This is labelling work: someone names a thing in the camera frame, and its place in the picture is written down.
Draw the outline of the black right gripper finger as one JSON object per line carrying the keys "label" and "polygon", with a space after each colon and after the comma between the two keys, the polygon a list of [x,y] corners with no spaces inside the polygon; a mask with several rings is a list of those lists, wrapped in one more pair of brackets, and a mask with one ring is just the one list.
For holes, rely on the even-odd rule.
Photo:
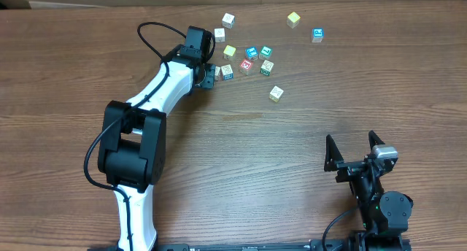
{"label": "black right gripper finger", "polygon": [[324,171],[338,171],[344,163],[344,159],[330,134],[326,136],[325,142]]}
{"label": "black right gripper finger", "polygon": [[368,142],[371,150],[373,150],[375,147],[385,146],[385,143],[373,130],[369,131],[368,133]]}

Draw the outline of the cream umbrella wooden block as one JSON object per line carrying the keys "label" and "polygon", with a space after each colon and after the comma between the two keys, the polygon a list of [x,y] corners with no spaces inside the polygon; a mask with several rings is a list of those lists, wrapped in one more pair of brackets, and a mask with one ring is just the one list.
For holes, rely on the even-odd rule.
{"label": "cream umbrella wooden block", "polygon": [[283,93],[284,90],[275,85],[269,92],[269,98],[274,102],[278,102],[281,99]]}

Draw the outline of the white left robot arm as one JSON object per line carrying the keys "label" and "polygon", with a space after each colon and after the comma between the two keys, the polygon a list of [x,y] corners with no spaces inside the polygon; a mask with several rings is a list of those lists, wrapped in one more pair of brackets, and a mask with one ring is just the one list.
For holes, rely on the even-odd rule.
{"label": "white left robot arm", "polygon": [[191,26],[183,37],[184,43],[161,56],[158,73],[140,93],[108,103],[102,131],[91,144],[106,176],[102,187],[117,199],[120,238],[114,250],[155,248],[153,191],[166,160],[167,117],[194,88],[211,89],[215,83],[213,34]]}

